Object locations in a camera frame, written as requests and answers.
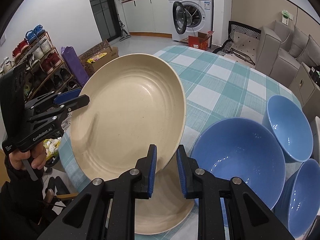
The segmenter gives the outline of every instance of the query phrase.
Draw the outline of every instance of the cardboard box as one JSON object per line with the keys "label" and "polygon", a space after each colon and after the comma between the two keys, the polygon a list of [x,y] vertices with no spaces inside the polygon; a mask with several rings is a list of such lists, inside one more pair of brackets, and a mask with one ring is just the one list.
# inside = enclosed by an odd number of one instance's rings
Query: cardboard box
{"label": "cardboard box", "polygon": [[189,36],[181,40],[181,42],[187,42],[189,47],[207,50],[208,49],[208,42],[210,37],[212,36],[213,32],[208,32],[208,34],[198,32],[198,37]]}
{"label": "cardboard box", "polygon": [[89,66],[93,68],[94,72],[96,72],[98,69],[103,67],[105,64],[107,64],[111,60],[119,57],[118,47],[112,47],[112,49],[111,48],[104,49],[99,54],[101,53],[107,53],[107,54],[102,58],[97,59],[95,62],[92,62],[92,63],[87,62]]}
{"label": "cardboard box", "polygon": [[111,48],[109,42],[107,40],[105,40],[105,41],[102,41],[99,44],[95,45],[91,49],[87,50],[85,53],[81,54],[78,57],[81,62],[81,65],[83,66],[83,68],[85,69],[85,71],[87,72],[89,77],[91,77],[95,73],[95,70],[91,64],[87,63],[87,60],[97,54],[100,54],[103,50],[105,50],[107,48],[110,48],[110,50],[113,50],[113,48]]}

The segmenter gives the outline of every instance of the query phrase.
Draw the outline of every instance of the washing machine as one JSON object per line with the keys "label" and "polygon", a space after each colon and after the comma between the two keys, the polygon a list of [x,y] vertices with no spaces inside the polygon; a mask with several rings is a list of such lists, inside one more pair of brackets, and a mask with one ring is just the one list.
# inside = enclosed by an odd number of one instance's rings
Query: washing machine
{"label": "washing machine", "polygon": [[172,39],[181,41],[198,32],[208,33],[213,28],[213,0],[169,0],[172,11]]}

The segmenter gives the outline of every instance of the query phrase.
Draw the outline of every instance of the red box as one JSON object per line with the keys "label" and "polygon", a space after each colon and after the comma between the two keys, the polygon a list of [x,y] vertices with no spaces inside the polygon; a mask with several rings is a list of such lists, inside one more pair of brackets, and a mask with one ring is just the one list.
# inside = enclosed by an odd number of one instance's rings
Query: red box
{"label": "red box", "polygon": [[207,50],[208,41],[212,34],[213,32],[208,32],[208,34],[198,32],[198,37],[189,36],[188,46],[196,49]]}

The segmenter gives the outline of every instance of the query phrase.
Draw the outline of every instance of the blue sneaker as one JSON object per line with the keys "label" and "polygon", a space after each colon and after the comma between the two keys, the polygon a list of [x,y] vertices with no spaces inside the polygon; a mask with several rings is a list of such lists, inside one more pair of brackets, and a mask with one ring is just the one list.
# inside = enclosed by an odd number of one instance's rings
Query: blue sneaker
{"label": "blue sneaker", "polygon": [[33,30],[28,31],[26,33],[26,40],[28,41],[29,45],[31,45],[34,41],[36,41],[36,39],[37,39],[37,36],[33,32]]}
{"label": "blue sneaker", "polygon": [[37,35],[38,37],[40,37],[42,34],[45,33],[45,30],[42,29],[42,25],[38,25],[34,28],[33,32],[35,33],[35,35]]}

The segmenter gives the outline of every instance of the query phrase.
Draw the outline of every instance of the white sneaker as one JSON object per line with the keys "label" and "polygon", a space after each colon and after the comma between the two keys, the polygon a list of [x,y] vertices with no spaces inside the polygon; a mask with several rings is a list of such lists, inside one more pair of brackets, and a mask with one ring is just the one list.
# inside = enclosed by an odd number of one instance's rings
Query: white sneaker
{"label": "white sneaker", "polygon": [[33,52],[33,55],[39,60],[41,60],[44,57],[44,53],[42,52],[41,48],[38,46],[36,50]]}
{"label": "white sneaker", "polygon": [[51,50],[51,45],[47,39],[44,39],[41,42],[40,47],[44,54],[48,53]]}

